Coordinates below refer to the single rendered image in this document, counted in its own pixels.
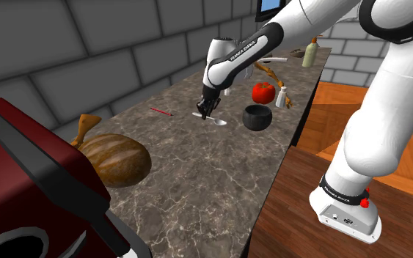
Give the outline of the dark red toaster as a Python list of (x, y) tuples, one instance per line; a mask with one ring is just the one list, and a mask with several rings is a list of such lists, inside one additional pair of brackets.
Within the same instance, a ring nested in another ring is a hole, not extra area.
[(153, 258), (88, 159), (3, 98), (0, 258)]

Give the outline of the pale green bottle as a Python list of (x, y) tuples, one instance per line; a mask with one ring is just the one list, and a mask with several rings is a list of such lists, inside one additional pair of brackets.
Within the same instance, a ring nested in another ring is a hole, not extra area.
[(312, 38), (311, 43), (306, 47), (302, 62), (303, 67), (312, 67), (316, 58), (318, 44), (317, 37)]

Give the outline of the red pen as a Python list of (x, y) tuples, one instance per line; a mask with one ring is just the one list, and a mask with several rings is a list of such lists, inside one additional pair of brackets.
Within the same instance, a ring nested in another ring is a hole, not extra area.
[(173, 114), (171, 114), (171, 113), (169, 113), (169, 112), (162, 111), (162, 110), (157, 109), (157, 108), (150, 107), (150, 109), (153, 110), (153, 111), (157, 111), (158, 113), (165, 114), (165, 115), (167, 115), (167, 116), (171, 116), (171, 117), (174, 116)]

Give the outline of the brown striped squash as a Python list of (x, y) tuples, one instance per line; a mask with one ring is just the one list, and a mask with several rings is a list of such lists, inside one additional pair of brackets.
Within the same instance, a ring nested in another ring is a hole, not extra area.
[(78, 121), (78, 135), (71, 145), (87, 157), (108, 188), (125, 188), (143, 181), (151, 171), (152, 160), (142, 144), (116, 133), (84, 139), (100, 121), (98, 116), (82, 114)]

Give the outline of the white salt shaker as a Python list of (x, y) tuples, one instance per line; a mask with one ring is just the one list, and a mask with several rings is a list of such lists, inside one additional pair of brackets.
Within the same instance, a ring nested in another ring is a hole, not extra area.
[(280, 91), (277, 95), (277, 100), (275, 102), (275, 106), (278, 108), (283, 108), (286, 106), (286, 98), (287, 98), (287, 87), (282, 86)]

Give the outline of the black bowl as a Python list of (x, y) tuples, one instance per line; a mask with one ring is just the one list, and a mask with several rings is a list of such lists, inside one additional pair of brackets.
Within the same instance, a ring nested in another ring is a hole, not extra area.
[(242, 122), (249, 130), (265, 130), (272, 122), (271, 109), (260, 104), (247, 106), (243, 111)]

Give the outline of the white ladle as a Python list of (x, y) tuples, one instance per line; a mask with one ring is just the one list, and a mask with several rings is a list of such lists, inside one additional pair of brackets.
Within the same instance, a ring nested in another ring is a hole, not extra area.
[(254, 68), (257, 68), (258, 70), (264, 71), (268, 76), (270, 76), (273, 79), (277, 80), (277, 77), (275, 76), (274, 72), (270, 68), (264, 67), (263, 63), (264, 62), (287, 62), (287, 61), (288, 61), (288, 58), (284, 58), (284, 57), (264, 57), (264, 58), (261, 58), (261, 59), (257, 60), (251, 66), (249, 66), (248, 68), (246, 68), (244, 70), (244, 77), (245, 77), (245, 79), (250, 78), (253, 74)]

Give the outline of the orange-brown twisted branch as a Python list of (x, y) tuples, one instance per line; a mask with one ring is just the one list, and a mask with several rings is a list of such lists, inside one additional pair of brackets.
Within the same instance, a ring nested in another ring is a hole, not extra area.
[(255, 62), (254, 66), (259, 70), (265, 71), (269, 77), (273, 78), (276, 81), (279, 87), (279, 94), (277, 96), (275, 106), (279, 108), (282, 108), (283, 106), (286, 108), (291, 108), (293, 104), (290, 98), (287, 96), (287, 87), (284, 85), (284, 83), (281, 80), (278, 79), (274, 71), (268, 67), (262, 66), (259, 62)]

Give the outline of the silver spoon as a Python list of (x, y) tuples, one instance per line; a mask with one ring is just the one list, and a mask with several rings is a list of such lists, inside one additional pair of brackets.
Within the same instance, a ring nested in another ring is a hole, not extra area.
[[(198, 112), (193, 112), (192, 114), (196, 117), (202, 118), (202, 115)], [(222, 119), (219, 119), (219, 118), (213, 118), (213, 117), (208, 117), (208, 116), (206, 116), (205, 118), (206, 119), (211, 119), (214, 122), (215, 125), (223, 126), (223, 125), (227, 124), (226, 121), (224, 121)]]

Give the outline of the wood-patterned robot stand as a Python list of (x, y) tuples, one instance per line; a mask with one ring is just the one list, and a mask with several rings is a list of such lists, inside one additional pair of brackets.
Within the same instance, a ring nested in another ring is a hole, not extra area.
[(289, 148), (252, 230), (249, 258), (413, 258), (413, 196), (377, 180), (369, 185), (382, 221), (374, 244), (318, 221), (309, 195), (329, 164)]

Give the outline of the window with dark frame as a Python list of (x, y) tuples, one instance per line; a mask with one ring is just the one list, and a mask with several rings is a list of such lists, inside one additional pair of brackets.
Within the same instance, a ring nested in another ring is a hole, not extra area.
[(256, 22), (273, 18), (284, 6), (286, 0), (257, 0)]

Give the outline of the red bell pepper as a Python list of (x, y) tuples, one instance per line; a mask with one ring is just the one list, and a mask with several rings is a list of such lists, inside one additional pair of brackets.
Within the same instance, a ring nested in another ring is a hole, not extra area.
[(268, 104), (275, 98), (276, 89), (267, 82), (257, 83), (252, 89), (252, 100), (258, 104)]

